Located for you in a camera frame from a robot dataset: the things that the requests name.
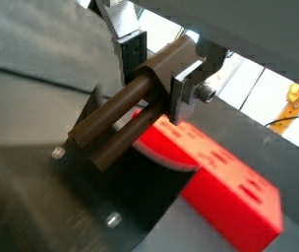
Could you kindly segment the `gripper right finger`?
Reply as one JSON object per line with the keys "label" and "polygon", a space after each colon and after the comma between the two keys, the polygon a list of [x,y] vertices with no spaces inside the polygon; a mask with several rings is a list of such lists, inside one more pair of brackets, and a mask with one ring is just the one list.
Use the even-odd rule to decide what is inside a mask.
{"label": "gripper right finger", "polygon": [[179,125],[194,111],[196,102],[212,102],[216,89],[206,84],[206,80],[221,70],[226,59],[228,49],[201,37],[198,39],[197,59],[183,68],[171,81],[171,109],[169,118],[173,124]]}

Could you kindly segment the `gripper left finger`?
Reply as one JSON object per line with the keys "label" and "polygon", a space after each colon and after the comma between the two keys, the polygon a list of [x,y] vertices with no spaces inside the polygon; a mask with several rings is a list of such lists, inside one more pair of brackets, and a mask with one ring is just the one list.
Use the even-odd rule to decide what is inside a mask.
{"label": "gripper left finger", "polygon": [[91,0],[89,8],[103,18],[113,33],[122,82],[147,59],[147,31],[141,28],[130,0]]}

